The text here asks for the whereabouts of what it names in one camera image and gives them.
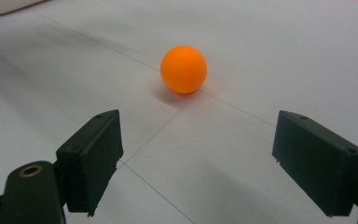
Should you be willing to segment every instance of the ping pong ball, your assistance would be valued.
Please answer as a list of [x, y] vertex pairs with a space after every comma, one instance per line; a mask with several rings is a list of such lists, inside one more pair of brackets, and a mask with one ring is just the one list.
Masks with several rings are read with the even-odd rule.
[[165, 54], [161, 61], [160, 73], [170, 90], [177, 93], [191, 93], [205, 81], [207, 63], [197, 49], [178, 46]]

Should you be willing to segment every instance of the white floor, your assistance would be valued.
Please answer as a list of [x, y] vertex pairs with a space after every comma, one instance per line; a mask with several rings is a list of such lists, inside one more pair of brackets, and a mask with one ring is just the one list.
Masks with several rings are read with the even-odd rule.
[[[194, 94], [159, 77], [203, 52]], [[96, 214], [67, 223], [355, 223], [325, 217], [270, 155], [279, 110], [358, 146], [358, 1], [50, 0], [0, 16], [0, 194], [7, 175], [119, 109], [123, 147]]]

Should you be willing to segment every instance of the tile grout line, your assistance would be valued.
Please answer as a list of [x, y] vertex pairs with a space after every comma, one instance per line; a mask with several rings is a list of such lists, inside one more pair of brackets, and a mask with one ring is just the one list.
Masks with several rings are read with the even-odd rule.
[[75, 124], [77, 124], [78, 126], [81, 127], [81, 125], [80, 125], [74, 118], [72, 118], [72, 116], [70, 116], [65, 110], [63, 110], [59, 105], [57, 105], [54, 101], [52, 101], [45, 93], [43, 93], [39, 88], [37, 88], [36, 85], [35, 85], [32, 81], [30, 81], [28, 78], [24, 77], [24, 76], [20, 73], [20, 71], [19, 71], [18, 68], [16, 68], [15, 66], [13, 66], [13, 65], [12, 65], [11, 63], [9, 63], [7, 60], [5, 60], [1, 55], [0, 55], [0, 60], [1, 60], [3, 63], [7, 64], [10, 68], [12, 68], [12, 69], [15, 71], [16, 75], [17, 75], [19, 78], [21, 78], [21, 79], [23, 79], [24, 81], [26, 81], [26, 82], [27, 82], [29, 85], [31, 85], [36, 91], [38, 91], [43, 97], [46, 97], [46, 99], [48, 99], [48, 101], [50, 101], [52, 104], [54, 104], [55, 106], [57, 106], [57, 108], [58, 108], [59, 110], [61, 110], [61, 112], [62, 112], [63, 114], [65, 114], [66, 116], [68, 116], [69, 119], [71, 119]]
[[65, 219], [67, 219], [69, 216], [71, 216], [72, 215], [72, 213], [71, 212], [69, 212], [68, 213], [68, 215], [67, 216], [65, 216]]
[[165, 201], [167, 201], [167, 203], [169, 203], [170, 205], [172, 205], [178, 212], [180, 212], [184, 217], [186, 217], [191, 223], [196, 224], [196, 222], [194, 222], [193, 220], [191, 220], [190, 217], [188, 217], [184, 212], [182, 212], [178, 207], [176, 207], [173, 203], [171, 203], [166, 197], [164, 197], [164, 195], [162, 195], [160, 192], [158, 192], [153, 186], [151, 186], [145, 179], [143, 179], [140, 175], [138, 175], [134, 170], [132, 170], [130, 168], [130, 166], [128, 166], [127, 164], [124, 163], [124, 165], [129, 168], [133, 173], [135, 173], [139, 178], [141, 178], [147, 186], [149, 186], [152, 190], [154, 190], [159, 196], [161, 196]]
[[172, 116], [172, 118], [170, 118], [167, 122], [165, 122], [164, 125], [162, 125], [138, 150], [136, 150], [135, 153], [132, 154], [132, 156], [130, 156], [127, 161], [124, 162], [124, 165], [127, 165], [127, 162], [134, 157], [142, 148], [144, 148], [158, 133], [161, 132], [161, 130], [163, 130], [174, 118], [176, 118], [176, 116], [179, 115], [180, 112], [182, 112], [188, 105], [190, 105], [193, 100], [195, 99], [196, 95], [192, 96], [191, 100], [183, 106], [183, 108], [181, 108], [178, 112], [176, 112], [175, 115]]
[[[125, 56], [125, 57], [127, 57], [127, 58], [129, 58], [129, 59], [131, 59], [131, 60], [134, 60], [134, 61], [137, 62], [137, 63], [143, 64], [143, 65], [145, 65], [145, 66], [147, 66], [147, 67], [149, 67], [149, 68], [151, 68], [151, 69], [153, 69], [153, 70], [155, 70], [155, 71], [157, 71], [157, 72], [160, 72], [158, 69], [152, 67], [151, 65], [148, 65], [148, 64], [146, 64], [146, 63], [142, 63], [141, 61], [139, 61], [139, 60], [137, 60], [137, 59], [134, 59], [134, 58], [132, 58], [131, 56], [129, 56], [129, 55], [125, 54], [125, 53], [122, 53], [122, 52], [120, 52], [120, 51], [118, 51], [118, 50], [116, 50], [116, 49], [113, 49], [113, 48], [111, 48], [111, 47], [105, 45], [104, 43], [101, 43], [101, 42], [98, 41], [98, 40], [95, 40], [95, 39], [93, 39], [93, 38], [91, 38], [91, 37], [89, 37], [89, 36], [87, 36], [87, 35], [83, 35], [83, 34], [79, 33], [78, 31], [75, 31], [75, 30], [73, 30], [73, 29], [71, 29], [71, 28], [69, 28], [69, 27], [67, 27], [67, 26], [65, 26], [65, 25], [63, 25], [63, 24], [61, 24], [61, 23], [59, 23], [59, 22], [53, 20], [52, 18], [49, 18], [49, 17], [47, 17], [47, 16], [45, 16], [45, 15], [42, 15], [42, 14], [36, 12], [36, 11], [33, 11], [33, 13], [35, 13], [35, 14], [37, 14], [37, 15], [43, 17], [43, 18], [46, 18], [46, 19], [49, 20], [49, 21], [52, 21], [52, 22], [54, 22], [54, 23], [57, 23], [57, 24], [59, 24], [60, 26], [65, 27], [66, 29], [68, 29], [68, 30], [70, 30], [70, 31], [72, 31], [72, 32], [74, 32], [74, 33], [76, 33], [76, 34], [81, 35], [81, 36], [87, 38], [88, 40], [91, 40], [91, 41], [93, 41], [93, 42], [95, 42], [95, 43], [98, 43], [98, 44], [100, 44], [100, 45], [102, 45], [102, 46], [104, 46], [104, 47], [106, 47], [106, 48], [109, 48], [109, 49], [111, 49], [112, 51], [114, 51], [114, 52], [116, 52], [116, 53], [118, 53], [118, 54], [121, 54], [121, 55], [123, 55], [123, 56]], [[207, 95], [209, 95], [209, 96], [211, 96], [211, 97], [213, 97], [213, 98], [216, 99], [217, 101], [220, 101], [220, 102], [222, 102], [222, 103], [224, 103], [224, 104], [226, 104], [226, 105], [232, 106], [233, 108], [235, 108], [235, 109], [237, 109], [237, 110], [240, 110], [242, 113], [245, 113], [245, 114], [247, 114], [247, 115], [249, 115], [249, 116], [251, 116], [251, 117], [253, 117], [253, 118], [255, 118], [255, 119], [258, 119], [258, 120], [260, 120], [260, 121], [262, 121], [262, 122], [265, 122], [265, 123], [267, 123], [267, 124], [269, 124], [269, 125], [271, 125], [271, 126], [273, 126], [273, 127], [276, 127], [276, 125], [274, 125], [274, 124], [272, 124], [272, 123], [269, 123], [269, 122], [267, 122], [267, 121], [265, 121], [265, 120], [263, 120], [263, 119], [261, 119], [261, 118], [258, 118], [257, 116], [255, 116], [255, 115], [253, 115], [253, 114], [251, 114], [251, 113], [249, 113], [249, 112], [246, 112], [246, 111], [244, 111], [244, 110], [242, 110], [242, 109], [240, 109], [240, 108], [238, 108], [238, 107], [236, 107], [236, 106], [234, 106], [234, 105], [231, 105], [231, 104], [229, 104], [228, 102], [226, 102], [226, 101], [224, 101], [224, 100], [221, 100], [221, 99], [219, 99], [219, 98], [217, 98], [217, 97], [215, 97], [215, 96], [212, 96], [211, 94], [209, 94], [209, 93], [207, 93], [207, 92], [205, 92], [205, 91], [202, 91], [202, 92], [205, 93], [205, 94], [207, 94]]]
[[59, 23], [59, 22], [53, 20], [52, 18], [49, 18], [49, 17], [47, 17], [47, 16], [45, 16], [45, 15], [43, 15], [43, 14], [40, 14], [40, 13], [37, 12], [37, 11], [34, 11], [34, 10], [32, 10], [32, 11], [33, 11], [33, 13], [35, 13], [35, 14], [37, 14], [37, 15], [43, 17], [43, 18], [45, 18], [46, 20], [51, 21], [51, 22], [54, 22], [54, 23], [60, 25], [61, 27], [64, 27], [65, 29], [70, 30], [70, 31], [76, 33], [77, 35], [81, 35], [81, 36], [87, 38], [88, 40], [90, 40], [90, 41], [92, 41], [92, 42], [94, 42], [94, 43], [97, 43], [97, 44], [102, 45], [102, 46], [104, 46], [104, 47], [106, 47], [106, 48], [108, 48], [108, 49], [111, 49], [112, 51], [114, 51], [114, 52], [116, 52], [116, 53], [118, 53], [118, 54], [120, 54], [120, 55], [122, 55], [122, 56], [125, 56], [126, 58], [129, 58], [129, 59], [131, 59], [131, 60], [133, 60], [133, 61], [135, 61], [135, 62], [137, 62], [137, 63], [143, 64], [144, 66], [149, 67], [149, 68], [151, 68], [151, 69], [153, 69], [153, 70], [159, 72], [158, 69], [152, 67], [151, 65], [148, 65], [148, 64], [146, 64], [146, 63], [143, 63], [143, 62], [141, 62], [141, 61], [139, 61], [139, 60], [137, 60], [137, 59], [135, 59], [135, 58], [132, 58], [131, 56], [129, 56], [129, 55], [125, 54], [125, 53], [122, 53], [122, 52], [120, 52], [120, 51], [118, 51], [118, 50], [116, 50], [116, 49], [114, 49], [114, 48], [112, 48], [112, 47], [109, 47], [109, 46], [105, 45], [104, 43], [101, 43], [100, 41], [98, 41], [98, 40], [96, 40], [96, 39], [93, 39], [93, 38], [91, 38], [91, 37], [89, 37], [89, 36], [87, 36], [87, 35], [83, 35], [82, 33], [78, 32], [78, 31], [76, 31], [76, 30], [73, 30], [73, 29], [67, 27], [66, 25], [63, 25], [63, 24], [61, 24], [61, 23]]
[[217, 101], [219, 101], [219, 102], [221, 102], [221, 103], [223, 103], [223, 104], [225, 104], [225, 105], [229, 105], [229, 106], [233, 107], [234, 109], [237, 109], [237, 110], [239, 110], [240, 112], [251, 116], [251, 117], [254, 118], [254, 119], [258, 119], [258, 120], [260, 120], [260, 121], [262, 121], [262, 122], [264, 122], [264, 123], [266, 123], [266, 124], [268, 124], [268, 125], [271, 125], [272, 127], [276, 127], [276, 125], [274, 125], [274, 124], [272, 124], [272, 123], [270, 123], [270, 122], [268, 122], [268, 121], [265, 121], [265, 120], [263, 120], [263, 119], [257, 117], [256, 115], [253, 115], [253, 114], [251, 114], [251, 113], [249, 113], [249, 112], [246, 112], [246, 111], [244, 111], [244, 110], [242, 110], [242, 109], [236, 107], [235, 105], [231, 105], [230, 103], [228, 103], [228, 102], [226, 102], [226, 101], [224, 101], [224, 100], [221, 100], [221, 99], [219, 99], [219, 98], [217, 98], [217, 97], [211, 95], [210, 93], [208, 93], [208, 92], [206, 92], [206, 91], [202, 91], [202, 93], [205, 93], [205, 94], [207, 94], [208, 96], [214, 98], [215, 100], [217, 100]]

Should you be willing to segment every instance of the metal screw hole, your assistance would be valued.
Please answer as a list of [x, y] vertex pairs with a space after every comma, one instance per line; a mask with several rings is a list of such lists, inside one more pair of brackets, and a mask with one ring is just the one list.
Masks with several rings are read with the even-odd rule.
[[26, 178], [39, 174], [42, 172], [43, 167], [41, 165], [30, 165], [22, 169], [19, 173], [20, 177]]

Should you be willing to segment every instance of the white tiled floor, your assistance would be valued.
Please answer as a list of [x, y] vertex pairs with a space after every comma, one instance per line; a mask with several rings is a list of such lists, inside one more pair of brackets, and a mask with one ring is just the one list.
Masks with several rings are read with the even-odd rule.
[[[187, 96], [158, 71], [182, 44], [209, 65]], [[95, 217], [68, 223], [356, 222], [357, 208], [325, 217], [270, 152], [280, 109], [358, 145], [358, 1], [50, 0], [0, 16], [0, 194], [111, 109], [124, 157]]]

